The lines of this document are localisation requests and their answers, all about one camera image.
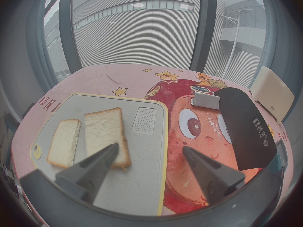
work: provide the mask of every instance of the toast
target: toast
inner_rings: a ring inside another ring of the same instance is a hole
[[[130,166],[131,159],[124,136],[121,108],[85,114],[87,157],[113,143],[119,144],[119,153],[112,168]]]
[[[81,121],[78,119],[64,119],[59,122],[51,140],[47,162],[62,168],[74,164],[80,126]]]

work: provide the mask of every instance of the cartoon face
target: cartoon face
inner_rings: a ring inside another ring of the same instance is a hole
[[[205,196],[182,154],[183,146],[190,146],[233,169],[238,167],[220,111],[192,106],[192,97],[178,98],[171,112],[166,181],[179,195],[201,204],[205,203]]]
[[[167,70],[165,70],[162,73],[155,73],[155,75],[160,76],[161,80],[171,79],[174,81],[178,81],[177,77],[179,76],[179,75],[172,74],[172,73],[168,72]]]

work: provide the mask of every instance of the yellow star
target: yellow star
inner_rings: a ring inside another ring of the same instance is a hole
[[[171,79],[174,81],[178,81],[177,77],[179,76],[179,75],[171,74],[167,70],[162,73],[155,73],[155,75],[160,76],[160,80]]]
[[[116,91],[112,91],[115,96],[125,95],[125,92],[128,88],[118,88]]]

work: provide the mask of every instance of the textured grip area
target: textured grip area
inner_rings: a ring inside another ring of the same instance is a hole
[[[155,118],[154,108],[139,108],[131,130],[142,134],[152,134]]]

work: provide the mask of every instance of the bread crust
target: bread crust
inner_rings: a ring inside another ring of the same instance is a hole
[[[122,142],[123,142],[123,145],[119,146],[119,149],[123,150],[125,152],[126,160],[123,161],[123,162],[120,162],[120,163],[113,163],[111,168],[122,167],[123,169],[125,169],[125,167],[129,167],[131,165],[131,158],[129,156],[129,150],[128,150],[128,146],[127,146],[127,139],[124,135],[122,109],[119,108],[119,107],[116,107],[116,108],[111,108],[111,109],[107,109],[107,110],[103,110],[103,111],[99,111],[99,112],[88,113],[88,114],[85,114],[85,116],[87,116],[87,115],[92,115],[93,116],[93,115],[96,115],[96,114],[104,114],[104,113],[106,114],[110,111],[116,111],[116,110],[118,110],[119,113],[120,113],[120,124],[121,124],[121,132],[120,132],[121,135],[120,135],[120,137],[122,138]]]
[[[54,133],[54,135],[53,135],[53,138],[51,139],[51,146],[53,145],[53,139],[54,139],[54,137],[55,137],[55,134],[56,134],[56,132],[57,132],[57,130],[58,130],[58,128],[59,128],[59,125],[60,125],[60,123],[61,122],[63,122],[63,121],[77,121],[79,124],[80,124],[80,126],[81,126],[81,121],[80,120],[78,120],[78,119],[63,119],[63,120],[61,120],[59,123],[58,123],[58,126],[57,126],[57,128],[56,128],[56,130],[55,130],[55,133]],[[48,163],[50,163],[50,164],[52,164],[52,165],[55,165],[55,166],[58,166],[58,167],[61,167],[61,168],[69,168],[69,166],[67,166],[67,165],[64,165],[64,164],[59,164],[59,163],[56,163],[56,162],[53,162],[53,161],[51,161],[50,159],[49,159],[49,155],[50,155],[50,153],[51,153],[51,149],[52,149],[52,147],[50,146],[50,148],[49,148],[49,151],[48,151],[48,154],[47,154],[47,158],[46,158],[46,161],[48,162]]]

